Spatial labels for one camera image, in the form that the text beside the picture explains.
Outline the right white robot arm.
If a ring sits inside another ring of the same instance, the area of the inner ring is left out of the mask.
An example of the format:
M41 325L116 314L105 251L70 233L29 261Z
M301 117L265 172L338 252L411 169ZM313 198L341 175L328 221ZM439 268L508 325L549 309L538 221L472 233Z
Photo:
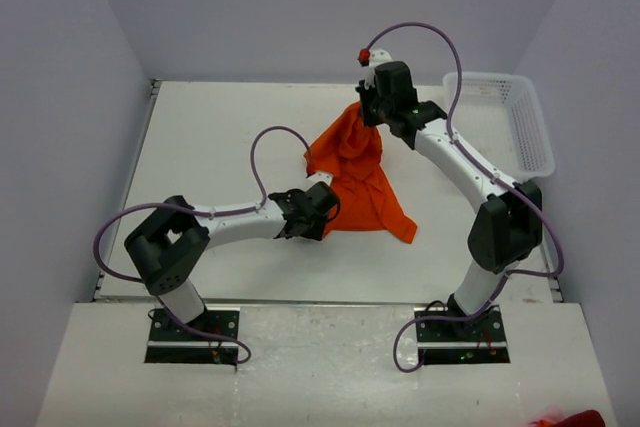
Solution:
M536 249L543 226L534 208L542 207L540 188L502 174L447 124L445 111L421 102L408 65L402 61L365 61L356 91L367 127L386 125L390 133L431 161L458 188L474 211L467 237L471 265L451 294L448 332L467 340L482 326L480 313L499 295L510 271Z

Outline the orange t shirt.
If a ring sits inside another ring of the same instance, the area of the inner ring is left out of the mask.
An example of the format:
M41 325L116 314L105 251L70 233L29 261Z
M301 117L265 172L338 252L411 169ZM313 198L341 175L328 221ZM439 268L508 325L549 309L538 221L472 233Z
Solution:
M340 207L324 233L387 231L410 244L418 230L408 217L381 166L383 143L375 127L367 127L361 104L349 105L311 144L304 155L309 175L332 176L331 189Z

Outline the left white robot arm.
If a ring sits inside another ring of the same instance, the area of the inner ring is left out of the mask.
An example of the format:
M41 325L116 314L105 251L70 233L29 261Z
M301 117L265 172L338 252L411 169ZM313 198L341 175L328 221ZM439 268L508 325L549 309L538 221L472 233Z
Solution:
M263 205L242 206L229 214L211 210L199 216L180 195L167 204L136 227L124 247L148 293L169 309L172 327L187 340L198 339L208 326L205 303L190 280L206 250L251 239L319 241L341 207L324 181L307 190L272 193Z

